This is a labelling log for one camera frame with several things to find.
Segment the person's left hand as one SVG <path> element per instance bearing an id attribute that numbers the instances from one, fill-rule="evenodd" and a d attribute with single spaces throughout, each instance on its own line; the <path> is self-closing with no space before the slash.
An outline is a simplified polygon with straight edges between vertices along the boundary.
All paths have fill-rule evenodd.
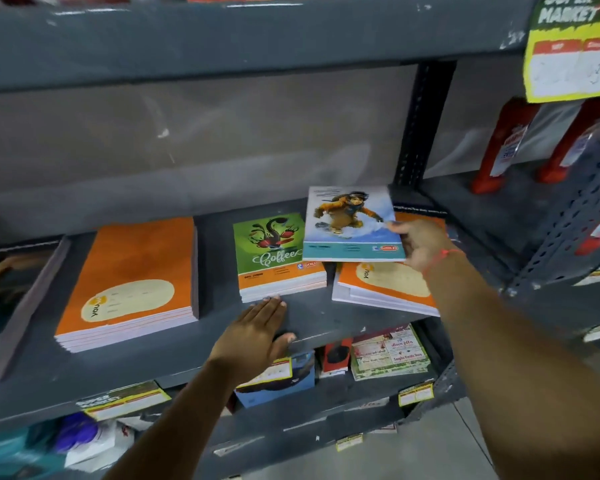
<path id="1" fill-rule="evenodd" d="M 287 314 L 279 296 L 248 307 L 213 346 L 207 363 L 235 389 L 261 374 L 275 361 L 275 338 Z"/>

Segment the person's right hand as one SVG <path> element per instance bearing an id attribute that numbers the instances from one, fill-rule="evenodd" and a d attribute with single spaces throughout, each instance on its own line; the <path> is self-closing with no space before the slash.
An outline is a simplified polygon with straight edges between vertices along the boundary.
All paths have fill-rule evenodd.
<path id="1" fill-rule="evenodd" d="M 405 263 L 420 272 L 440 250 L 457 248 L 439 224 L 416 219 L 415 229 L 408 236 L 400 236 L 405 254 Z"/>

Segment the blue snowboarder cover notebook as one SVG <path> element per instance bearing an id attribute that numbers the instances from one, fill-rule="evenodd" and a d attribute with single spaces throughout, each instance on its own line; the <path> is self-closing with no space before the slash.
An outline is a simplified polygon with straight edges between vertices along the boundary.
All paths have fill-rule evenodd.
<path id="1" fill-rule="evenodd" d="M 401 238 L 387 227 L 395 220 L 386 185 L 311 186 L 303 240 L 305 260 L 401 262 Z"/>

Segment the person's left forearm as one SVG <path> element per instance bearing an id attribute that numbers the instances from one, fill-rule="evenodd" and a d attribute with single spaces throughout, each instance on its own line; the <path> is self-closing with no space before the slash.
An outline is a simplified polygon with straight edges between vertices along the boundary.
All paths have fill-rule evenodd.
<path id="1" fill-rule="evenodd" d="M 267 361 L 213 358 L 102 480 L 193 480 L 209 438 L 234 389 Z"/>

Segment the person's right forearm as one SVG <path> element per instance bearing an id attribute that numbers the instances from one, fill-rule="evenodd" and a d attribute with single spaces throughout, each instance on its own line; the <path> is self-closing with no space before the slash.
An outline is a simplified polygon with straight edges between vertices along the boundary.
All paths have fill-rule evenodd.
<path id="1" fill-rule="evenodd" d="M 499 480 L 600 480 L 600 377 L 462 255 L 427 284 Z"/>

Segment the blue cover notebook stack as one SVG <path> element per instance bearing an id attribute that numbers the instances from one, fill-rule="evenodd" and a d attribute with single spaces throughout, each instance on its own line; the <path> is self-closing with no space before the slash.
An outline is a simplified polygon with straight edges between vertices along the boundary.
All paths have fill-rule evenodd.
<path id="1" fill-rule="evenodd" d="M 262 384 L 258 387 L 235 389 L 234 393 L 243 407 L 252 408 L 315 386 L 315 352 L 298 353 L 289 357 L 293 361 L 291 379 Z"/>

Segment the red black cover notebook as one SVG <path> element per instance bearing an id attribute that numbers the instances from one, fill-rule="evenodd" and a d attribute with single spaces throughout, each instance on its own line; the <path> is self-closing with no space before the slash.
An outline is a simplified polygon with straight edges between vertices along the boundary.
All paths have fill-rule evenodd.
<path id="1" fill-rule="evenodd" d="M 352 338 L 342 339 L 318 350 L 318 379 L 342 376 L 349 370 Z"/>

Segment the red thread wristband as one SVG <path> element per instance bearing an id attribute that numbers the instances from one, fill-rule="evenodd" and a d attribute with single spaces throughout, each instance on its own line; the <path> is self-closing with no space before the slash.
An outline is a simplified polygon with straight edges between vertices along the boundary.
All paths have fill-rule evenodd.
<path id="1" fill-rule="evenodd" d="M 432 257 L 432 259 L 430 259 L 429 263 L 426 266 L 424 266 L 423 270 L 421 271 L 421 274 L 425 279 L 427 279 L 430 271 L 433 267 L 435 267 L 435 265 L 448 258 L 449 256 L 453 255 L 465 256 L 465 253 L 464 251 L 457 248 L 440 250 L 435 256 Z"/>

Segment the stack of orange notebooks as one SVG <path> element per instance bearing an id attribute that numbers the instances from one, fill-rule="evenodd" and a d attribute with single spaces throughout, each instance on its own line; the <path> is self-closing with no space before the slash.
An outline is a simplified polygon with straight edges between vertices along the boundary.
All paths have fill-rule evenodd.
<path id="1" fill-rule="evenodd" d="M 99 229 L 54 338 L 79 353 L 199 321 L 192 217 Z"/>
<path id="2" fill-rule="evenodd" d="M 423 275 L 404 262 L 344 262 L 336 268 L 332 300 L 439 317 Z"/>

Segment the stack of green cover notebooks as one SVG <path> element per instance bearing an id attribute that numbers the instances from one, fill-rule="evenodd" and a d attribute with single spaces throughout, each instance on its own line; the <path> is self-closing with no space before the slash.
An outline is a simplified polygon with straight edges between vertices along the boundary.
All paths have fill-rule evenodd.
<path id="1" fill-rule="evenodd" d="M 303 257 L 304 220 L 300 214 L 235 223 L 233 238 L 243 303 L 327 286 L 324 265 Z"/>

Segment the green white printed booklet stack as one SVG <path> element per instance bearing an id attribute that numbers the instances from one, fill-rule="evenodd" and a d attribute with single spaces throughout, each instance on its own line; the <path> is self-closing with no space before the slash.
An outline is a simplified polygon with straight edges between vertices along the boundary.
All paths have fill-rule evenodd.
<path id="1" fill-rule="evenodd" d="M 427 373 L 430 364 L 412 324 L 352 340 L 350 368 L 355 381 Z"/>

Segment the grey perforated metal rack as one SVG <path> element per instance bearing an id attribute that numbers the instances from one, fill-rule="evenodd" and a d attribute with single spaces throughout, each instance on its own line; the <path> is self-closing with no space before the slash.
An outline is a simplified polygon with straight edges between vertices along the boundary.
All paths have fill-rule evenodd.
<path id="1" fill-rule="evenodd" d="M 430 178 L 419 190 L 448 211 L 504 300 L 568 340 L 600 325 L 600 282 L 576 285 L 600 266 L 600 248 L 577 254 L 600 225 L 600 129 L 563 182 L 536 182 L 537 165 L 513 165 L 492 194 L 472 194 L 471 173 Z"/>

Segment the white plastic packet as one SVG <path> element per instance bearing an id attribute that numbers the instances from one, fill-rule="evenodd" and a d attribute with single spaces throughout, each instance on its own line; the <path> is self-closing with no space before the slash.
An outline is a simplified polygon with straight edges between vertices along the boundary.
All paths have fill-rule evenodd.
<path id="1" fill-rule="evenodd" d="M 117 420 L 99 422 L 97 426 L 94 439 L 68 451 L 65 469 L 85 473 L 106 469 L 117 462 L 134 443 L 135 430 Z"/>

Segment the purple plastic packet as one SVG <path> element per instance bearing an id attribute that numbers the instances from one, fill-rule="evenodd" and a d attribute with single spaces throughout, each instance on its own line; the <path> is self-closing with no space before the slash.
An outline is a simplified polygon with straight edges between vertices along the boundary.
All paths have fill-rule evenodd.
<path id="1" fill-rule="evenodd" d="M 53 446 L 54 452 L 65 454 L 73 447 L 90 443 L 99 432 L 96 420 L 84 412 L 62 418 Z"/>

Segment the large yellow green price sign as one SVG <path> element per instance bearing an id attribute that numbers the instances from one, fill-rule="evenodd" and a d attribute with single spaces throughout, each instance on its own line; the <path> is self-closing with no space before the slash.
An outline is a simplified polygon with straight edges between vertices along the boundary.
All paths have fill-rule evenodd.
<path id="1" fill-rule="evenodd" d="M 523 60 L 528 103 L 600 97 L 600 0 L 539 0 Z"/>

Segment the stack of dark cover notebooks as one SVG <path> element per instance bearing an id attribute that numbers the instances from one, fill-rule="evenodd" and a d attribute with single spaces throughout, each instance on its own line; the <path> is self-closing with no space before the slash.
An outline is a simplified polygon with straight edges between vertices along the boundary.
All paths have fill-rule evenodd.
<path id="1" fill-rule="evenodd" d="M 0 380 L 69 249 L 66 237 L 0 246 Z"/>

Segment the grey metal shelf rack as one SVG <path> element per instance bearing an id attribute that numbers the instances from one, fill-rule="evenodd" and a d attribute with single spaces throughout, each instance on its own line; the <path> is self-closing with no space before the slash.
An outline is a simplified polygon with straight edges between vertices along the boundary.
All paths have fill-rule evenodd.
<path id="1" fill-rule="evenodd" d="M 8 96 L 54 96 L 62 90 L 147 89 L 182 81 L 314 76 L 407 63 L 504 55 L 524 46 L 536 0 L 282 0 L 211 4 L 0 8 L 0 103 Z M 209 239 L 230 245 L 230 217 L 296 209 L 290 190 L 257 185 L 252 201 L 179 204 L 168 190 L 184 177 L 176 161 L 125 187 L 105 174 L 83 191 L 42 197 L 42 211 L 0 210 L 0 225 L 68 234 L 69 253 L 33 322 L 13 371 L 0 383 L 0 432 L 78 411 L 77 401 L 130 383 L 167 387 L 192 379 L 212 343 L 244 304 L 233 289 L 228 257 Z M 109 220 L 200 217 L 201 311 L 197 323 L 97 351 L 71 354 L 52 326 L 77 281 L 93 233 Z"/>

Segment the teal plastic packet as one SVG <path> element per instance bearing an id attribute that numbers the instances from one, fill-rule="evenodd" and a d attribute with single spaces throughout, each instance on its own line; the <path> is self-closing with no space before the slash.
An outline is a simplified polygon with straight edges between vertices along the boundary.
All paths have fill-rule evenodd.
<path id="1" fill-rule="evenodd" d="M 65 455 L 54 450 L 54 422 L 0 432 L 0 480 L 40 480 L 64 469 Z"/>

